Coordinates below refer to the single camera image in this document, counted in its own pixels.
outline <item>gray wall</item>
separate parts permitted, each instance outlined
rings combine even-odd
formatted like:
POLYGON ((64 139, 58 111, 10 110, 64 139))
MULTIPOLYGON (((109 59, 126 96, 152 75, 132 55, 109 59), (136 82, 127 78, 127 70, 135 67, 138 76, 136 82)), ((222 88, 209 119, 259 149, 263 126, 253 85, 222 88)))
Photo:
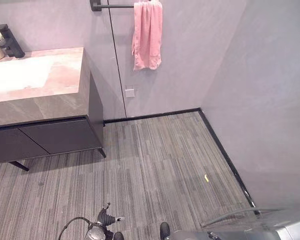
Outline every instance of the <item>gray wall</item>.
MULTIPOLYGON (((109 0, 132 4, 138 0, 109 0)), ((160 0, 163 5, 162 64, 133 72, 133 9, 112 9, 112 23, 128 117, 198 108, 245 9, 245 0, 160 0)))
POLYGON ((300 0, 252 0, 202 108, 259 206, 300 203, 300 0))
POLYGON ((0 0, 3 23, 26 52, 84 46, 105 118, 125 117, 107 11, 92 12, 89 0, 0 0))

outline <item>black towel rail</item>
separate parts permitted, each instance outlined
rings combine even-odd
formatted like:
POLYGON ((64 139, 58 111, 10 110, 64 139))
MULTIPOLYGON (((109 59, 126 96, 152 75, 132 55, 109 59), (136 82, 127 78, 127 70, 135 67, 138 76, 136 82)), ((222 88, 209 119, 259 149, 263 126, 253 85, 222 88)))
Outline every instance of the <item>black towel rail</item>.
POLYGON ((91 10, 93 12, 100 12, 102 9, 133 9, 134 5, 122 5, 122 4, 113 4, 113 5, 102 5, 101 0, 90 0, 91 10))

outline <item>black faucet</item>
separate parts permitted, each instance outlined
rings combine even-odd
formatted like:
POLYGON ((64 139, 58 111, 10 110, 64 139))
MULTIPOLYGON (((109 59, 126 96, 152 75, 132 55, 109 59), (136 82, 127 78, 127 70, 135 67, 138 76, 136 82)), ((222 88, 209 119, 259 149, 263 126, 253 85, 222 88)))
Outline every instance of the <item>black faucet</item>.
POLYGON ((5 53, 9 57, 16 57, 17 59, 23 58, 25 56, 25 52, 22 51, 7 24, 0 24, 0 33, 5 40, 5 43, 0 45, 0 48, 5 49, 5 53))

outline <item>towel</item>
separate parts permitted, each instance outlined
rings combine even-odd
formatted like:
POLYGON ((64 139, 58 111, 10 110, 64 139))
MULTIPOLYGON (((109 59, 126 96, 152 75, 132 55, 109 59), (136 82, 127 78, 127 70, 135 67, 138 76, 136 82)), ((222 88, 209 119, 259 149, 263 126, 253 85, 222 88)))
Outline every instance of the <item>towel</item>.
POLYGON ((161 63, 163 9, 158 0, 134 3, 134 70, 155 70, 161 63))

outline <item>baseboard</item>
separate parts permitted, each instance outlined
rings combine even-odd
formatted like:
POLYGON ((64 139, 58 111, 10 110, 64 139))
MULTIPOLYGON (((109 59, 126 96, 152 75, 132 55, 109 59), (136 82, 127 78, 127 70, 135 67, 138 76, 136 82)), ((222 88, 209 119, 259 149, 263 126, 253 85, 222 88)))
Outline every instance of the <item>baseboard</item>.
POLYGON ((176 114, 185 114, 185 113, 192 113, 192 112, 198 112, 201 119, 203 120, 204 124, 206 125, 209 133, 211 134, 213 140, 215 141, 217 147, 219 148, 220 152, 222 153, 225 161, 229 165, 235 179, 238 181, 239 186, 241 190, 243 191, 244 196, 246 197, 249 205, 253 208, 256 207, 250 193, 248 192, 244 182, 242 181, 235 165, 231 161, 229 155, 227 154, 224 146, 221 144, 219 138, 217 137, 214 129, 210 125, 208 119, 206 118, 204 112, 200 107, 198 108, 192 108, 192 109, 186 109, 186 110, 180 110, 180 111, 170 111, 170 112, 165 112, 165 113, 157 113, 157 114, 150 114, 150 115, 144 115, 144 116, 135 116, 135 117, 126 117, 126 118, 118 118, 118 119, 109 119, 109 120, 104 120, 103 125, 105 124, 110 124, 110 123, 118 123, 118 122, 126 122, 126 121, 133 121, 133 120, 140 120, 140 119, 149 119, 149 118, 157 118, 157 117, 163 117, 163 116, 169 116, 169 115, 176 115, 176 114))
POLYGON ((126 122, 126 121, 140 120, 140 119, 150 119, 150 118, 157 118, 157 117, 176 115, 176 114, 185 114, 185 113, 191 113, 191 112, 198 112, 199 110, 200 110, 200 108, 191 108, 191 109, 186 109, 186 110, 169 111, 169 112, 150 114, 150 115, 144 115, 144 116, 134 116, 134 117, 125 117, 125 118, 118 118, 118 119, 109 119, 109 120, 104 120, 103 124, 126 122))
POLYGON ((254 201, 253 201, 253 199, 252 199, 250 193, 248 192, 248 190, 247 190, 247 188, 246 188, 244 182, 242 181, 242 179, 241 179, 241 177, 240 177, 240 175, 239 175, 239 173, 238 173, 238 171, 237 171, 235 165, 234 165, 233 162, 231 161, 231 159, 230 159, 229 155, 227 154, 227 152, 226 152, 224 146, 221 144, 221 142, 220 142, 219 138, 217 137, 217 135, 216 135, 214 129, 212 128, 212 126, 210 125, 208 119, 206 118, 206 115, 204 114, 204 112, 202 111, 201 108, 200 108, 200 110, 199 110, 198 112, 199 112, 200 117, 202 118, 202 120, 203 120, 205 126, 207 127, 209 133, 211 134, 213 140, 215 141, 217 147, 219 148, 220 152, 222 153, 222 155, 223 155, 225 161, 226 161, 227 164, 229 165, 229 167, 230 167, 230 169, 231 169, 231 171, 232 171, 234 177, 235 177, 236 180, 238 181, 238 183, 239 183, 239 185, 240 185, 240 188, 242 189, 243 194, 244 194, 245 198, 247 199, 249 205, 250 205, 251 207, 255 208, 256 205, 255 205, 255 203, 254 203, 254 201))

